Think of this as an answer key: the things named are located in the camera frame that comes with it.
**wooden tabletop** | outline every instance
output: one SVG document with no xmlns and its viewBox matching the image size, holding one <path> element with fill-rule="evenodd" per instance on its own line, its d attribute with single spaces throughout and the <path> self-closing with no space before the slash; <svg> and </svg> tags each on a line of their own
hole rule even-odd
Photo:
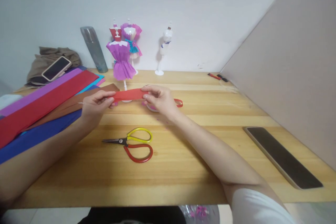
<svg viewBox="0 0 336 224">
<path fill-rule="evenodd" d="M 123 90 L 112 70 L 103 75 L 106 82 L 102 86 L 115 83 Z M 183 100 L 181 111 L 236 150 L 283 202 L 336 201 L 336 172 L 230 83 L 203 72 L 167 71 L 163 76 L 139 71 L 127 81 L 128 89 L 145 84 L 170 88 L 175 98 Z M 125 137 L 139 126 L 153 134 L 154 155 L 147 163 L 132 162 L 120 145 L 102 143 L 105 138 Z M 265 127 L 324 188 L 292 187 L 246 135 L 244 126 Z M 148 149 L 131 152 L 140 158 Z M 100 125 L 45 172 L 14 208 L 223 203 L 223 189 L 200 156 L 163 116 L 137 100 L 106 110 Z"/>
</svg>

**yellow scissor handle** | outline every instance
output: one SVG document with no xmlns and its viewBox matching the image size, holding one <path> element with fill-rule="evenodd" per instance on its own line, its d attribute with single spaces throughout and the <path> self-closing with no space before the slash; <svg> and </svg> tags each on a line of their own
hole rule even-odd
<svg viewBox="0 0 336 224">
<path fill-rule="evenodd" d="M 141 139 L 141 138 L 137 138 L 135 136 L 131 136 L 134 132 L 136 131 L 146 131 L 148 134 L 149 134 L 149 139 Z M 133 130 L 131 130 L 130 132 L 127 133 L 127 139 L 128 140 L 135 140 L 135 141 L 138 141 L 138 142 L 143 142 L 143 143 L 149 143 L 151 140 L 152 140 L 153 136 L 152 136 L 152 133 L 146 129 L 146 128 L 135 128 Z"/>
</svg>

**paper dress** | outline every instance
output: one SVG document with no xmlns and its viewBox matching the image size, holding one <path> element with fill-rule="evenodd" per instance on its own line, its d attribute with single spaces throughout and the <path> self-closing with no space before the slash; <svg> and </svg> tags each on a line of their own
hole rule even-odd
<svg viewBox="0 0 336 224">
<path fill-rule="evenodd" d="M 113 76 L 118 81 L 132 79 L 135 75 L 135 69 L 128 62 L 130 58 L 130 45 L 124 46 L 107 43 L 106 47 L 117 61 L 113 68 Z"/>
<path fill-rule="evenodd" d="M 125 32 L 126 27 L 133 27 L 135 29 L 135 34 L 134 35 L 127 34 Z M 120 26 L 120 28 L 121 28 L 121 34 L 124 36 L 125 41 L 129 43 L 129 46 L 130 46 L 129 52 L 131 54 L 139 53 L 139 56 L 142 56 L 142 53 L 137 45 L 137 40 L 139 39 L 140 33 L 142 32 L 142 29 L 140 28 L 140 26 L 136 24 L 124 23 Z"/>
</svg>

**thermos bottle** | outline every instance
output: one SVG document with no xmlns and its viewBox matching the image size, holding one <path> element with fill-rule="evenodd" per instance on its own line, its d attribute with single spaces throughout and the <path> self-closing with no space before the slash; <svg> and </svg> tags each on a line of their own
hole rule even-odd
<svg viewBox="0 0 336 224">
<path fill-rule="evenodd" d="M 98 72 L 105 73 L 108 71 L 105 58 L 100 47 L 96 31 L 92 26 L 83 26 L 80 28 L 84 41 L 89 49 L 91 57 L 98 69 Z"/>
</svg>

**scissor blade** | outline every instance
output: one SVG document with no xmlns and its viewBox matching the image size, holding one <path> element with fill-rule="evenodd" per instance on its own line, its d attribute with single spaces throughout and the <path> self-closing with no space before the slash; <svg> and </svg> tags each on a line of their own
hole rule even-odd
<svg viewBox="0 0 336 224">
<path fill-rule="evenodd" d="M 102 142 L 110 142 L 110 143 L 115 143 L 115 142 L 119 142 L 120 138 L 118 139 L 104 139 Z"/>
</svg>

